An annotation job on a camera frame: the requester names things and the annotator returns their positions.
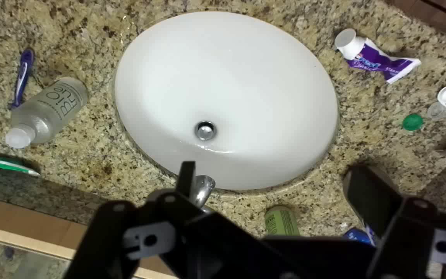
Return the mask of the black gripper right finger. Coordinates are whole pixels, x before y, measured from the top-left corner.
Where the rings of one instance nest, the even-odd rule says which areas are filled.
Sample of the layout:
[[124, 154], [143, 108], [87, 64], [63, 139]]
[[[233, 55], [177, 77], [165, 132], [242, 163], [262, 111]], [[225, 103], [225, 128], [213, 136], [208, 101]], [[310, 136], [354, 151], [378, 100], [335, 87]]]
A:
[[434, 204], [400, 194], [372, 167], [351, 167], [344, 196], [375, 235], [369, 279], [430, 279], [428, 267], [446, 270], [446, 213]]

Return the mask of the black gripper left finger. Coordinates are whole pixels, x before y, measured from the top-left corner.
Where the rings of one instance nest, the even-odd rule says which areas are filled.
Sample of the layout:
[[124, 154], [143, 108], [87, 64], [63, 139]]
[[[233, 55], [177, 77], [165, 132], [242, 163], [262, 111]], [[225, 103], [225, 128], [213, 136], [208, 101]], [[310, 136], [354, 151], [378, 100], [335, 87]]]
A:
[[174, 247], [176, 229], [152, 207], [107, 202], [95, 213], [64, 279], [132, 279], [143, 260]]

